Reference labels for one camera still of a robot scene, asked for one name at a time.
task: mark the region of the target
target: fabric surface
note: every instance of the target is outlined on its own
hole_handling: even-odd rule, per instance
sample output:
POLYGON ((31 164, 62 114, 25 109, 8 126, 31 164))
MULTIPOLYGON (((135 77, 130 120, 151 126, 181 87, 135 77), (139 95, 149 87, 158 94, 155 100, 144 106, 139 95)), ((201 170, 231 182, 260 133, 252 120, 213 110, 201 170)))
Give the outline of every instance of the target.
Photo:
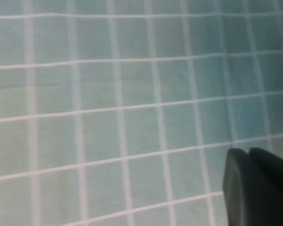
POLYGON ((0 0, 0 226, 225 226, 254 146, 283 157, 283 0, 0 0))

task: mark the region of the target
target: black object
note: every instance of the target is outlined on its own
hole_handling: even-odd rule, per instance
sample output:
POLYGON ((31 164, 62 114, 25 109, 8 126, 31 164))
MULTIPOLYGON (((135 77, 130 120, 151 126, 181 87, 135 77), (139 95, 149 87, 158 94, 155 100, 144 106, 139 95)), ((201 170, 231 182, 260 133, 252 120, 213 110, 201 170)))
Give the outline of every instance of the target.
POLYGON ((229 226, 283 226, 283 159, 261 148, 227 153, 223 191, 229 226))

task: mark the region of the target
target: green grid square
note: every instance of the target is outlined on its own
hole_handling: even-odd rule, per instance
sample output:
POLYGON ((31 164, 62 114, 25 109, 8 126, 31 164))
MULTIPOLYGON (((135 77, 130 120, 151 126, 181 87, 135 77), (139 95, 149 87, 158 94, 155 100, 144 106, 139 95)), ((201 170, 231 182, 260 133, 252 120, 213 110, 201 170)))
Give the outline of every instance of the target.
POLYGON ((243 0, 221 0, 221 10, 224 13, 243 13, 243 0))
POLYGON ((67 13, 65 0, 33 0, 34 13, 67 13))
POLYGON ((32 201, 29 177, 0 181, 0 226, 31 226, 32 201))
POLYGON ((40 118, 37 126, 40 169, 77 163, 73 116, 40 118))
POLYGON ((224 60, 219 56, 194 59, 198 98, 225 96, 224 60))
POLYGON ((146 19, 117 19, 117 38, 120 58, 149 57, 146 19))
POLYGON ((134 213, 136 226, 170 226, 167 207, 144 210, 134 213))
POLYGON ((26 115, 26 70, 0 70, 0 118, 26 115))
POLYGON ((282 54, 259 55, 264 91, 283 90, 283 61, 282 54))
POLYGON ((116 106, 112 63, 79 65, 82 109, 116 106))
POLYGON ((189 19, 193 55, 220 53, 220 28, 217 16, 189 19))
POLYGON ((229 61, 229 82, 232 95, 258 93, 255 64, 251 56, 234 56, 229 61))
POLYGON ((158 119, 155 108, 125 111, 128 155, 160 151, 158 119))
POLYGON ((68 169, 40 175, 41 225, 80 220, 79 175, 68 169))
POLYGON ((149 62, 125 62, 120 65, 124 105, 155 103, 151 64, 149 62))
POLYGON ((228 53, 251 52, 244 16, 224 16, 225 44, 228 53))
POLYGON ((107 14, 107 0, 75 0, 77 14, 103 15, 107 14))
POLYGON ((175 205, 178 226, 209 226, 208 205, 205 199, 175 205))
POLYGON ((158 62, 162 102, 191 100, 191 81, 187 61, 158 62))
POLYGON ((0 122, 0 176, 29 170, 26 121, 0 122))
POLYGON ((248 0, 251 13, 274 12, 273 0, 248 0))
POLYGON ((163 163, 160 156, 129 160, 133 207, 166 202, 163 163))
POLYGON ((226 101, 200 102, 199 114, 204 144, 222 143, 231 140, 226 101))
POLYGON ((145 14, 144 0, 117 0, 115 12, 124 15, 145 14))
POLYGON ((238 139, 263 137, 266 135, 261 98, 234 99, 232 104, 238 139))
POLYGON ((116 112, 84 114, 83 137, 86 162, 120 157, 116 112))
POLYGON ((216 12, 214 0, 188 0, 188 13, 211 13, 216 12))
POLYGON ((267 96, 266 101, 271 133, 283 133, 283 94, 267 96))
POLYGON ((71 66, 36 68, 35 85, 38 113, 73 110, 71 66))
POLYGON ((24 20, 0 20, 0 65, 25 63, 24 20))
POLYGON ((198 150, 172 153, 168 158, 174 199, 205 193, 198 150))
POLYGON ((33 20, 33 26, 34 54, 37 63, 70 60, 67 18, 37 17, 33 20))
POLYGON ((165 106, 163 115, 168 149, 198 144, 193 105, 165 106))
POLYGON ((281 49, 276 16, 253 16, 251 24, 257 51, 281 49))
POLYGON ((178 14, 181 13, 180 1, 154 0, 152 2, 153 14, 178 14))
POLYGON ((77 18, 76 32, 79 59, 112 58, 108 19, 77 18))
POLYGON ((0 16, 22 15, 23 7, 21 0, 0 0, 0 16))
POLYGON ((154 35, 157 57, 185 56, 181 18, 155 18, 154 35))
POLYGON ((89 217, 99 217, 125 210, 121 162, 86 168, 89 217))

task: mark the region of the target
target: grid pattern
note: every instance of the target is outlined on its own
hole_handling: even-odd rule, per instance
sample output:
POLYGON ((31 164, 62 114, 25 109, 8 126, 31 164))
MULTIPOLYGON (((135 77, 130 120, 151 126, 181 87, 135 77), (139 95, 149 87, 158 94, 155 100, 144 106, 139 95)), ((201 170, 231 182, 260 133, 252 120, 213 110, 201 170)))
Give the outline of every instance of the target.
POLYGON ((223 226, 226 150, 283 157, 283 0, 8 2, 0 225, 223 226))

